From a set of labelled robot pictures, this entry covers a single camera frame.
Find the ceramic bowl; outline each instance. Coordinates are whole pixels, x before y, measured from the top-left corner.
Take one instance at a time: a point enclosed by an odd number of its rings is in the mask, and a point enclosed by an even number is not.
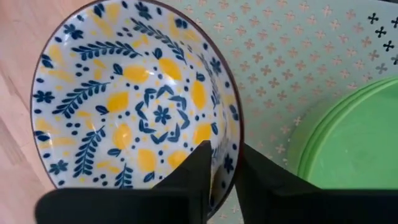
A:
[[[56,187],[147,189],[202,142],[215,208],[243,142],[236,85],[193,21],[156,1],[83,6],[45,45],[31,98],[35,142]]]

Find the patterned mat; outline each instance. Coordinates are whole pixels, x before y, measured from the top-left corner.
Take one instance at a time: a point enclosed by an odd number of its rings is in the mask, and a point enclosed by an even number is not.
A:
[[[284,167],[318,101],[398,75],[398,4],[370,0],[163,0],[218,45],[244,103],[246,142]],[[243,223],[235,190],[209,223]]]

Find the green bowl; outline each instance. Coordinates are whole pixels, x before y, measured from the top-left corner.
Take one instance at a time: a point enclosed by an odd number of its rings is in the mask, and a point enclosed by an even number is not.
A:
[[[304,147],[300,161],[298,162],[298,176],[301,178],[305,178],[305,169],[308,164],[308,158],[312,153],[312,149],[316,148],[317,141],[323,137],[323,134],[327,131],[327,129],[333,124],[334,120],[338,119],[339,116],[344,113],[346,109],[348,109],[354,102],[363,99],[365,96],[372,95],[373,93],[383,89],[385,86],[390,85],[398,81],[398,78],[387,78],[383,80],[379,80],[378,82],[374,82],[363,88],[355,91],[354,93],[345,96],[342,98],[331,110],[328,114],[323,116],[323,119],[320,123],[318,123],[315,127],[314,132],[310,136],[309,141],[307,141],[307,145]]]
[[[340,109],[307,149],[301,177],[324,189],[396,189],[397,100],[390,80]]]
[[[292,137],[290,138],[290,147],[288,150],[287,158],[289,160],[288,170],[294,174],[300,176],[300,170],[302,169],[305,161],[308,158],[307,149],[310,147],[309,144],[313,144],[310,140],[316,139],[319,131],[322,130],[329,120],[340,111],[342,107],[347,105],[350,101],[356,99],[358,96],[366,93],[369,89],[376,88],[379,85],[383,85],[386,82],[393,80],[394,78],[388,78],[385,80],[379,80],[372,84],[369,84],[354,93],[342,97],[339,100],[327,99],[316,105],[311,109],[303,122],[296,128]]]

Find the bowl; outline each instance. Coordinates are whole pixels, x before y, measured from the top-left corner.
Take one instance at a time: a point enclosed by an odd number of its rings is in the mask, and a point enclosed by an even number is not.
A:
[[[210,213],[232,188],[243,143],[226,60],[156,1],[96,1],[65,19],[40,54],[31,117],[56,187],[148,189],[210,140]]]
[[[360,98],[365,93],[372,92],[374,89],[395,80],[396,78],[386,78],[372,82],[353,93],[345,95],[340,99],[324,99],[311,108],[303,122],[295,129],[290,138],[288,151],[288,169],[294,174],[302,177],[303,167],[306,165],[308,154],[311,152],[314,142],[319,134],[335,118],[343,108],[347,107],[354,100]]]
[[[397,85],[396,78],[369,85],[348,97],[346,101],[356,95],[332,118],[328,115],[328,124],[305,149],[298,176],[326,189],[398,187],[392,134]]]

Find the wooden surface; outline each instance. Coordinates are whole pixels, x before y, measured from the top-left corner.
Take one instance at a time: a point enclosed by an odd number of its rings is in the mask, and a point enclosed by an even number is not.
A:
[[[54,29],[90,0],[0,0],[0,224],[35,223],[36,201],[53,189],[30,128],[30,87]]]

